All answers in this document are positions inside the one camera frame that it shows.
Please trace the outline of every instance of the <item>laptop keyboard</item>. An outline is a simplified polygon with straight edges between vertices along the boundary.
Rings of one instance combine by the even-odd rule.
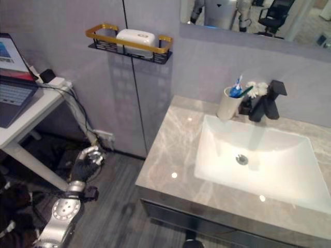
[[[0,102],[21,106],[31,89],[0,84]]]

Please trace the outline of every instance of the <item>gray wall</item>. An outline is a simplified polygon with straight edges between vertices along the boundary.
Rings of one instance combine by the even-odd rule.
[[[34,0],[33,5],[34,32],[13,35],[24,56],[37,69],[51,67],[72,80],[94,128],[114,132],[117,149],[144,156],[130,59],[89,49],[84,37],[101,22],[125,28],[122,1]],[[180,0],[125,0],[125,5],[129,28],[174,38],[166,65],[133,60],[148,148],[174,94],[218,103],[222,90],[242,73],[244,82],[285,82],[289,95],[277,99],[281,116],[331,127],[330,52],[180,24]],[[69,125],[65,115],[52,121],[57,132]]]
[[[33,31],[29,26],[30,33],[12,34],[27,61],[39,71],[49,67],[72,81],[93,127],[113,132],[116,149],[146,156],[131,59],[90,49],[87,46],[92,40],[85,37],[86,29],[103,22],[125,28],[122,1],[33,0],[29,3],[33,7],[30,15]],[[2,19],[3,24],[10,23],[10,16],[23,11],[15,10],[6,15],[6,20]],[[78,136],[77,124],[70,121],[72,118],[67,113],[55,111],[42,123],[42,129]]]
[[[228,30],[180,24],[180,0],[125,0],[128,27],[174,38],[164,66],[134,59],[148,148],[171,97],[218,103],[240,74],[244,82],[284,81],[280,115],[331,127],[331,52]]]

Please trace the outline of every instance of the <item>sink drain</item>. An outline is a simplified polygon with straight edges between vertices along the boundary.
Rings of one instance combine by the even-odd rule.
[[[242,155],[242,154],[238,154],[236,156],[236,161],[240,165],[246,165],[246,164],[248,164],[248,158],[246,156]]]

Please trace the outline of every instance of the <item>faucet handle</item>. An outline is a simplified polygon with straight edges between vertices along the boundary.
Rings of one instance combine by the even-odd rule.
[[[281,81],[272,80],[269,85],[267,98],[275,101],[278,95],[283,95],[283,96],[288,95],[285,89],[285,85]]]

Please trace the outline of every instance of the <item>white flower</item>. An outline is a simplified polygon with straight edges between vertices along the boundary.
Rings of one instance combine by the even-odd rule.
[[[248,83],[246,84],[246,87],[247,87],[247,88],[249,88],[249,87],[251,87],[251,86],[253,86],[253,89],[251,89],[251,90],[247,93],[247,95],[248,95],[250,98],[255,98],[255,97],[257,97],[257,96],[259,95],[259,90],[258,90],[258,88],[257,88],[257,84],[256,84],[256,82],[251,81],[251,82],[248,82]]]
[[[268,92],[268,85],[264,82],[257,84],[257,90],[259,96],[264,96]]]

